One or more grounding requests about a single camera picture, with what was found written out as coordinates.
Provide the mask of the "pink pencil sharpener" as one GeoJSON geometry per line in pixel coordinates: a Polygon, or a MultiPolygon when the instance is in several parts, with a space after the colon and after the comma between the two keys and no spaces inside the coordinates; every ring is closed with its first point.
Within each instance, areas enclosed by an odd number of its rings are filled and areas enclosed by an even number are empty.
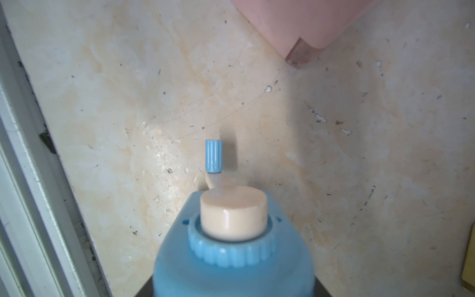
{"type": "Polygon", "coordinates": [[[300,68],[324,51],[374,0],[234,0],[285,61],[300,68]]]}

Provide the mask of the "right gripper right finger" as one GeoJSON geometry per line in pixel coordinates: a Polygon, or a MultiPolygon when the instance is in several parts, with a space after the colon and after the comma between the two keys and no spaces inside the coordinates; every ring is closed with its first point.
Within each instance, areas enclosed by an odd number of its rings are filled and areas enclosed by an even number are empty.
{"type": "Polygon", "coordinates": [[[332,297],[317,277],[314,282],[313,297],[332,297]]]}

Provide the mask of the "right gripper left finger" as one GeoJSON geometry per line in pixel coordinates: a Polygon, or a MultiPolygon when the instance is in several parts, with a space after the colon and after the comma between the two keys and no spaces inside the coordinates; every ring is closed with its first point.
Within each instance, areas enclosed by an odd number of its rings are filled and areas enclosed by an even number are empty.
{"type": "Polygon", "coordinates": [[[136,293],[135,297],[154,297],[153,280],[150,277],[136,293]]]}

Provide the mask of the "blue pencil sharpener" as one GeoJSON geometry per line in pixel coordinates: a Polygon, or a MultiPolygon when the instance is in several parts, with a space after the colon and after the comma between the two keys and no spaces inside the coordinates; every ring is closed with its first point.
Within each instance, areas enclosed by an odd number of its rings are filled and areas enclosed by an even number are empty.
{"type": "Polygon", "coordinates": [[[308,247],[274,198],[223,169],[205,142],[207,189],[192,193],[158,251],[156,297],[311,297],[308,247]]]}

